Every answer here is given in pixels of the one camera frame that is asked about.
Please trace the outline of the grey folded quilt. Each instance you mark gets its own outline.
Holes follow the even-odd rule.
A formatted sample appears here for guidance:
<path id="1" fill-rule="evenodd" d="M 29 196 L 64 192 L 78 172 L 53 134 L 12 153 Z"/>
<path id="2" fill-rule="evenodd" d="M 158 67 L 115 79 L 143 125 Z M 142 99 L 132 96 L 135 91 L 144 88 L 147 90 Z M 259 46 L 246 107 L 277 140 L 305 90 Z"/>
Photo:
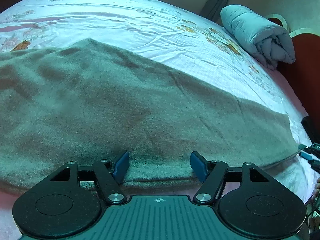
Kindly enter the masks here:
<path id="1" fill-rule="evenodd" d="M 251 9 L 232 4 L 221 9 L 223 27 L 263 66 L 275 70 L 278 62 L 296 61 L 289 32 Z"/>

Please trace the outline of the grey-brown fleece pants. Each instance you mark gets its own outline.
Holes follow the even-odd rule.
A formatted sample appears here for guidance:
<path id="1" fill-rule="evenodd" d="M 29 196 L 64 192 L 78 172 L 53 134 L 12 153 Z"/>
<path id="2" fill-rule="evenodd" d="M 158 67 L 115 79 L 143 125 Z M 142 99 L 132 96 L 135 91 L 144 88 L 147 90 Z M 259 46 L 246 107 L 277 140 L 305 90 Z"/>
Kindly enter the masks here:
<path id="1" fill-rule="evenodd" d="M 125 187 L 197 184 L 190 154 L 268 167 L 297 152 L 289 118 L 91 38 L 1 53 L 1 190 L 128 151 Z"/>

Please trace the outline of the red wooden headboard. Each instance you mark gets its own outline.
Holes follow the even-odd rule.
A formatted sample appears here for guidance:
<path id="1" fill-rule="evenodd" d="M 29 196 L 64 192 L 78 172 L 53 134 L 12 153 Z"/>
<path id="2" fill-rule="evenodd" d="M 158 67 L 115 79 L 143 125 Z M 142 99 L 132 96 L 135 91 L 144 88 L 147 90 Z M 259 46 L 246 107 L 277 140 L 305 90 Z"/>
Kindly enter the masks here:
<path id="1" fill-rule="evenodd" d="M 276 82 L 296 111 L 295 125 L 302 125 L 311 142 L 319 142 L 319 32 L 299 28 L 290 37 L 296 61 L 278 63 Z"/>

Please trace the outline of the white floral bed sheet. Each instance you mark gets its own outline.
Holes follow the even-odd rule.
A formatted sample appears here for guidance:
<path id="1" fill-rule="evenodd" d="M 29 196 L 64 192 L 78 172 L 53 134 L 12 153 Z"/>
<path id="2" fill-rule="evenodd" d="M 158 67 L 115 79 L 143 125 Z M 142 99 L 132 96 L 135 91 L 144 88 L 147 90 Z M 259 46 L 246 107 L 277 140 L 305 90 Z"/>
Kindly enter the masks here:
<path id="1" fill-rule="evenodd" d="M 156 0 L 23 0 L 1 13 L 1 52 L 67 47 L 84 38 L 130 50 L 284 113 L 297 142 L 306 114 L 287 81 L 260 66 L 215 23 Z"/>

